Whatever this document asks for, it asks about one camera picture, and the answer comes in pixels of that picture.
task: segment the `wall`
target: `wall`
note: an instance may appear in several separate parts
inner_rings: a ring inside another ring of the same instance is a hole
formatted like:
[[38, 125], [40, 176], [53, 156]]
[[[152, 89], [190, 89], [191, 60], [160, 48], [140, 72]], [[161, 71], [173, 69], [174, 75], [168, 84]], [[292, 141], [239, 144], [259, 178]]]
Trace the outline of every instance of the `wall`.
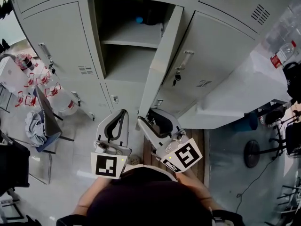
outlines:
[[5, 39], [9, 45], [26, 39], [13, 11], [4, 19], [0, 19], [0, 43], [2, 39]]

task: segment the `blue object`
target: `blue object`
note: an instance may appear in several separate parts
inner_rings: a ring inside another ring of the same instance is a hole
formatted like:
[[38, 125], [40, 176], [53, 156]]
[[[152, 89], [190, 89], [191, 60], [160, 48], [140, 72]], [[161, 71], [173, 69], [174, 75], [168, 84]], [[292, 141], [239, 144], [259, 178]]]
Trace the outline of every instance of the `blue object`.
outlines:
[[136, 17], [136, 22], [139, 23], [139, 24], [142, 24], [143, 17]]
[[235, 131], [256, 130], [258, 127], [258, 118], [255, 112], [245, 115], [243, 118], [232, 123]]

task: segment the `person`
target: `person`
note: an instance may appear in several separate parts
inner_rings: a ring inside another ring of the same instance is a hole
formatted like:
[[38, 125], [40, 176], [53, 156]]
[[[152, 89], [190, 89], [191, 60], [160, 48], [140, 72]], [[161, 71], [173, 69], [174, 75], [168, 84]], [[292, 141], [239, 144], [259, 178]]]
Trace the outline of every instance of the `person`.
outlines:
[[138, 167], [121, 179], [97, 178], [80, 197], [74, 212], [57, 220], [57, 226], [101, 225], [138, 220], [197, 223], [202, 226], [244, 226], [239, 214], [223, 210], [191, 169], [169, 173]]

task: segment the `locker vent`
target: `locker vent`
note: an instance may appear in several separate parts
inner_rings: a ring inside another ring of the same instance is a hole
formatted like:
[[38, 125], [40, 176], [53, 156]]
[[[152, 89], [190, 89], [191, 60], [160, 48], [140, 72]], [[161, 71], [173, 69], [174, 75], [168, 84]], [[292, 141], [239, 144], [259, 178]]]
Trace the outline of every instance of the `locker vent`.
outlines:
[[90, 66], [79, 66], [79, 71], [81, 74], [94, 74]]
[[258, 4], [251, 15], [251, 17], [255, 19], [260, 25], [263, 25], [269, 16], [269, 12], [265, 10], [260, 4]]
[[197, 84], [197, 87], [203, 87], [203, 88], [206, 88], [208, 87], [210, 84], [211, 84], [212, 81], [200, 81], [198, 84]]

